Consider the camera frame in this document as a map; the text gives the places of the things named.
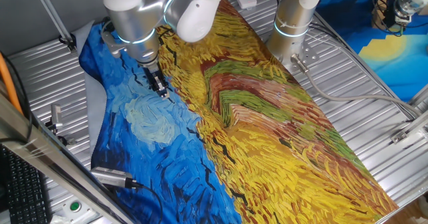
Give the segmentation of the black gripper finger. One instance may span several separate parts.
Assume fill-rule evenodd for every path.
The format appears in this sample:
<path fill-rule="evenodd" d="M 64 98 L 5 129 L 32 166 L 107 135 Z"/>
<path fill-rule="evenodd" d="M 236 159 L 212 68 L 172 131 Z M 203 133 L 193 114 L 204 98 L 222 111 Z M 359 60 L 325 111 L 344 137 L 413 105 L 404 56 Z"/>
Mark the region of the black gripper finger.
<path fill-rule="evenodd" d="M 149 82 L 150 82 L 150 86 L 151 86 L 151 88 L 152 88 L 153 91 L 155 91 L 155 92 L 159 92 L 160 91 L 159 80 L 158 80 L 158 77 L 155 74 L 150 73 L 150 75 L 149 75 Z"/>
<path fill-rule="evenodd" d="M 159 78 L 159 87 L 160 87 L 160 91 L 158 92 L 159 96 L 161 98 L 168 98 L 169 97 L 169 85 L 168 85 L 168 82 L 165 80 L 164 76 L 161 76 Z"/>

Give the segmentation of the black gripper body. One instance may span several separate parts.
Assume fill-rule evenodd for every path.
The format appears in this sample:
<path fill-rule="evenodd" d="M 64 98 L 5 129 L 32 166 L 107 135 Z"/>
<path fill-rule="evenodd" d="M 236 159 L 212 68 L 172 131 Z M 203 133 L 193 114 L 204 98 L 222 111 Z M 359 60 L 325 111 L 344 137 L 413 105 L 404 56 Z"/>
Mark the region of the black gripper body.
<path fill-rule="evenodd" d="M 165 77 L 162 73 L 161 67 L 158 63 L 158 60 L 154 60 L 149 63 L 142 64 L 143 70 L 146 74 L 146 78 L 149 82 L 155 82 L 157 77 L 160 81 L 164 81 Z"/>

